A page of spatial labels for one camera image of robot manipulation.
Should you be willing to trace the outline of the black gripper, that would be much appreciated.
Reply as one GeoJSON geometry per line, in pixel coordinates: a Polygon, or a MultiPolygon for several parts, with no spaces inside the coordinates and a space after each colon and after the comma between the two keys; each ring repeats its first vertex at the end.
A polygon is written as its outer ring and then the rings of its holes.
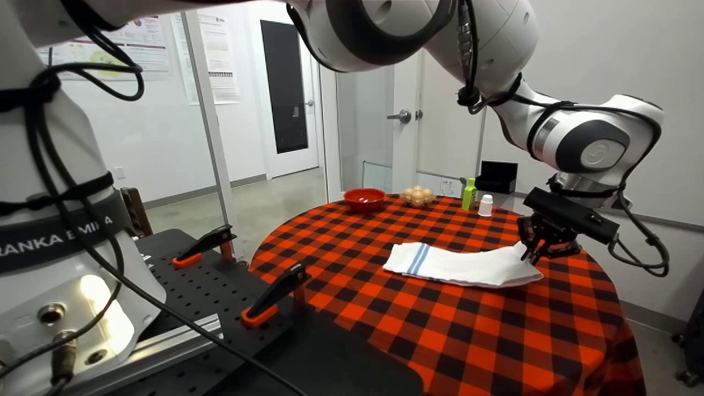
{"type": "Polygon", "coordinates": [[[544,257],[565,257],[580,251],[575,232],[541,216],[520,218],[517,225],[520,240],[525,246],[522,262],[537,267],[544,257]]]}

